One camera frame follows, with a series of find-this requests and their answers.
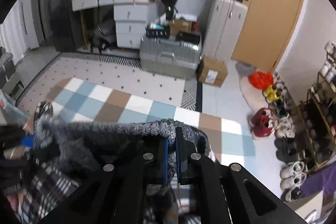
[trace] silver bolt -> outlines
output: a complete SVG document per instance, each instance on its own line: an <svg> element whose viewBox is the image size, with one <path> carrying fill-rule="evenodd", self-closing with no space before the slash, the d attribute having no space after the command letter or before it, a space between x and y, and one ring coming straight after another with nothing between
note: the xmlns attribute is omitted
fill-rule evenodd
<svg viewBox="0 0 336 224"><path fill-rule="evenodd" d="M231 165L231 169L232 169L233 171L236 171L236 172L240 171L241 168L242 168L242 167L241 167L239 164L232 164L232 165Z"/></svg>
<svg viewBox="0 0 336 224"><path fill-rule="evenodd" d="M199 153L192 153L190 156L193 160L199 160L201 155Z"/></svg>
<svg viewBox="0 0 336 224"><path fill-rule="evenodd" d="M104 171L105 172L111 172L113 169L114 169L114 166L112 164L104 165Z"/></svg>
<svg viewBox="0 0 336 224"><path fill-rule="evenodd" d="M154 155L152 153L143 154L143 158L145 160L151 160L153 157L154 157Z"/></svg>

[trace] cardboard box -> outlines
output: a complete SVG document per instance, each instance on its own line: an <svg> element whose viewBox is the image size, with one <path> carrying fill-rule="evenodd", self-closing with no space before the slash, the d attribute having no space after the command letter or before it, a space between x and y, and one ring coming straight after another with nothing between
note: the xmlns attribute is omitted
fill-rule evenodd
<svg viewBox="0 0 336 224"><path fill-rule="evenodd" d="M179 32L191 32L194 22L186 21L184 19L174 19L168 22L170 27L170 34L177 35Z"/></svg>
<svg viewBox="0 0 336 224"><path fill-rule="evenodd" d="M201 83L222 86L227 74L228 71L224 62L204 57L199 66L198 80Z"/></svg>

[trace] suitcase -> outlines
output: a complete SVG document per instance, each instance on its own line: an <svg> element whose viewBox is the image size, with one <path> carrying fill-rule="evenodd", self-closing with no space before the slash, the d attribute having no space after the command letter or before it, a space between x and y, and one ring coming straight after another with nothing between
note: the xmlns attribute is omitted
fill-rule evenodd
<svg viewBox="0 0 336 224"><path fill-rule="evenodd" d="M235 0L214 0L208 19L202 55L231 59L247 15L247 6Z"/></svg>
<svg viewBox="0 0 336 224"><path fill-rule="evenodd" d="M145 71L189 79L195 76L201 50L201 39L195 44L177 41L174 36L144 37L140 46L141 67Z"/></svg>

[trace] wooden desk leg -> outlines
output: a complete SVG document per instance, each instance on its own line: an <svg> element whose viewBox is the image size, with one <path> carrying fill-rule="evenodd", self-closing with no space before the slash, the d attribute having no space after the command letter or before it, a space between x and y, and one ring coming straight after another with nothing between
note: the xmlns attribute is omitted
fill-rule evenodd
<svg viewBox="0 0 336 224"><path fill-rule="evenodd" d="M80 10L81 13L81 23L82 23L82 31L83 31L83 39L84 39L84 46L83 49L87 50L88 49L88 43L87 43L87 35L86 35L86 23L85 23L85 18L83 15L83 10Z"/></svg>

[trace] gray suitcase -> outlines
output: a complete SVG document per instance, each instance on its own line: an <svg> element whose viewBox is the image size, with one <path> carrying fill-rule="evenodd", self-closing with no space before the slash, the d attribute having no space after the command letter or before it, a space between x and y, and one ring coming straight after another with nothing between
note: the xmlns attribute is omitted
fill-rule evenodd
<svg viewBox="0 0 336 224"><path fill-rule="evenodd" d="M198 45L170 38L144 37L140 46L141 67L178 78L192 78L200 61L202 41Z"/></svg>

